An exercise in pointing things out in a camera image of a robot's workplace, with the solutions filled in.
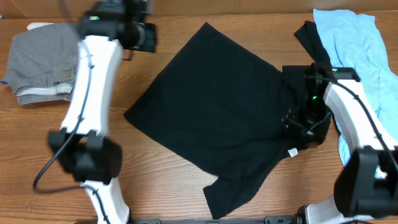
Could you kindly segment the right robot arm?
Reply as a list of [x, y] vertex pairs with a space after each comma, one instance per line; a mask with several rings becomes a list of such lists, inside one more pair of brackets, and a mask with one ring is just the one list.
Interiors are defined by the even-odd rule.
[[306, 89], [300, 104], [282, 118], [285, 132], [320, 144], [321, 123], [333, 115], [346, 138], [350, 159], [333, 195], [304, 205], [286, 223], [369, 223], [397, 215], [397, 141], [378, 120], [353, 68], [323, 64], [284, 66]]

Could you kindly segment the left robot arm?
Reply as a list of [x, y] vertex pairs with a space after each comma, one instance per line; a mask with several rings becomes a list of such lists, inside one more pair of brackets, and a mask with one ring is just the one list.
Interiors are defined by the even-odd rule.
[[148, 0], [99, 1], [72, 27], [79, 49], [73, 96], [48, 143], [53, 160], [90, 197], [98, 223], [132, 222], [118, 180], [122, 150], [109, 138], [109, 111], [121, 62], [136, 50], [155, 52], [156, 28], [145, 21], [149, 8]]

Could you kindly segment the black t-shirt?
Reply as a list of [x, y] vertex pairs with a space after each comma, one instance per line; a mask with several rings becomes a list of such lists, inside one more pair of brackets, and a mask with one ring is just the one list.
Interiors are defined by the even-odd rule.
[[290, 150], [307, 146], [284, 134], [291, 74], [203, 24], [125, 119], [216, 181], [203, 190], [214, 219], [250, 201]]

